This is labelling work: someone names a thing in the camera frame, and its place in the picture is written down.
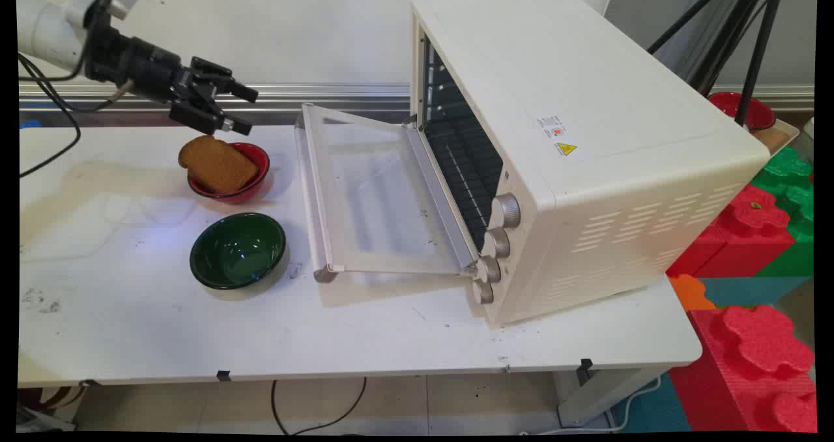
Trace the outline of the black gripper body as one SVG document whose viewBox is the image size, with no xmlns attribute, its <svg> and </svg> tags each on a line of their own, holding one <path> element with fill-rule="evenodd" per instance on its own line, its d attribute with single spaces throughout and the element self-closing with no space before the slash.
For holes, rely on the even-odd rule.
<svg viewBox="0 0 834 442">
<path fill-rule="evenodd" d="M 214 89 L 193 83 L 192 73 L 179 55 L 138 37 L 128 38 L 110 26 L 93 32 L 87 43 L 85 76 L 90 80 L 109 81 L 117 87 L 131 83 L 129 92 L 167 104 L 169 109 L 172 102 L 185 102 L 220 114 Z"/>
</svg>

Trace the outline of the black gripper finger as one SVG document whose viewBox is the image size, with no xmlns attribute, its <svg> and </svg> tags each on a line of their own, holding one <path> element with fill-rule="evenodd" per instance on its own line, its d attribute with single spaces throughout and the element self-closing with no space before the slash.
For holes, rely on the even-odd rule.
<svg viewBox="0 0 834 442">
<path fill-rule="evenodd" d="M 229 94 L 253 104 L 258 100 L 259 92 L 253 87 L 238 82 L 233 77 L 233 72 L 227 67 L 193 57 L 190 68 L 193 70 L 192 82 L 196 85 L 211 86 L 215 95 Z"/>
<path fill-rule="evenodd" d="M 253 127 L 245 119 L 222 112 L 214 114 L 206 110 L 200 110 L 185 102 L 172 102 L 169 109 L 169 118 L 207 136 L 213 136 L 218 130 L 233 131 L 248 136 Z"/>
</svg>

